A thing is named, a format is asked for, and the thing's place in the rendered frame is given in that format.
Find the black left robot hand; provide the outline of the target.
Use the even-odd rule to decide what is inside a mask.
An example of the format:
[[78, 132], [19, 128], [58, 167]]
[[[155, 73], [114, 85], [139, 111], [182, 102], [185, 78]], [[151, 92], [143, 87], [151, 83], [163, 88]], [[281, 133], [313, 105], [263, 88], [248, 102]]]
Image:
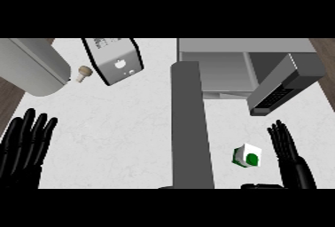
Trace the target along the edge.
[[58, 118], [30, 108], [9, 123], [0, 142], [0, 190], [36, 190]]

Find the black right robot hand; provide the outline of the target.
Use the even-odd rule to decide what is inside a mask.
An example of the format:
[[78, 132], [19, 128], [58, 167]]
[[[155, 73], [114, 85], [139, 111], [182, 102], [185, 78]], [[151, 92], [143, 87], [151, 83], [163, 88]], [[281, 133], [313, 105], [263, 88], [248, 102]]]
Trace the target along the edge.
[[318, 189], [316, 180], [312, 174], [306, 159], [300, 156], [295, 141], [287, 125], [281, 120], [267, 128], [272, 137], [272, 146], [276, 153], [281, 184], [242, 184], [244, 190], [301, 190]]

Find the white and green milk carton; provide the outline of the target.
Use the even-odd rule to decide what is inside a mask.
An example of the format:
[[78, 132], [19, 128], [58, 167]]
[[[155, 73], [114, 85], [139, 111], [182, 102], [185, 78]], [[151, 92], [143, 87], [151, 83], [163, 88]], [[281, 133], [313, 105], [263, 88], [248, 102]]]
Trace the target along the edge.
[[248, 168], [248, 167], [259, 167], [261, 161], [261, 149], [251, 145], [244, 144], [238, 147], [233, 151], [233, 160], [232, 162], [238, 164], [238, 166]]

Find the grey microwave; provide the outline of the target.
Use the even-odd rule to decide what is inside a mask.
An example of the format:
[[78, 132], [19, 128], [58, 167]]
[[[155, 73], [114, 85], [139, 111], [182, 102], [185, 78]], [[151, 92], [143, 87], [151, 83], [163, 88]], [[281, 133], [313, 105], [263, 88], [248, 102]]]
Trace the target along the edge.
[[244, 99], [266, 116], [325, 76], [306, 38], [180, 38], [177, 60], [200, 64], [202, 97]]

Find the pale grey rounded appliance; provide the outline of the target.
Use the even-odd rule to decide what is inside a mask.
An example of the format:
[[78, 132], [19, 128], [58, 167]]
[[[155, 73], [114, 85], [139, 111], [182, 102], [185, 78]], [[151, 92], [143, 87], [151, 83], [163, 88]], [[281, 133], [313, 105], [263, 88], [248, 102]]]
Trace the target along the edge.
[[0, 77], [46, 97], [71, 79], [71, 67], [46, 38], [0, 38]]

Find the beige mushroom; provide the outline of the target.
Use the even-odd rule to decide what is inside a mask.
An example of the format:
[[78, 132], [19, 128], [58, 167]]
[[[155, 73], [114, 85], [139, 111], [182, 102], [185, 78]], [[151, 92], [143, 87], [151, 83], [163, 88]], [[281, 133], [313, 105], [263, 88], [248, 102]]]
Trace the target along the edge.
[[93, 71], [89, 67], [81, 66], [78, 68], [78, 76], [77, 76], [77, 81], [81, 82], [84, 81], [84, 79], [93, 74]]

